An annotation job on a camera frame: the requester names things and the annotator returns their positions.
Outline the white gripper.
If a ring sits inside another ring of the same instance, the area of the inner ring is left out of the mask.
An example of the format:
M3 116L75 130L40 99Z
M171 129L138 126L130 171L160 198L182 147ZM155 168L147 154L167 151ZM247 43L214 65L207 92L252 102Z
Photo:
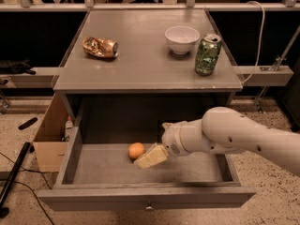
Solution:
M162 144L153 144L143 155L139 156L134 165L138 169L146 169L156 166L168 158L168 153L171 156L187 156L188 151L181 143L180 131L186 121L178 123L162 124L164 128L163 135L161 137Z

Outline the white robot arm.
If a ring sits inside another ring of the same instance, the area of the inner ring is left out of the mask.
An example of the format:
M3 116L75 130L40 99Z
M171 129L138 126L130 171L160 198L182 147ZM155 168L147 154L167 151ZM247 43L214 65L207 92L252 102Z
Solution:
M208 110L201 119L165 123L160 143L154 143L134 164L149 168L169 156L195 152L231 154L249 151L284 170L300 175L300 135L261 125L226 107Z

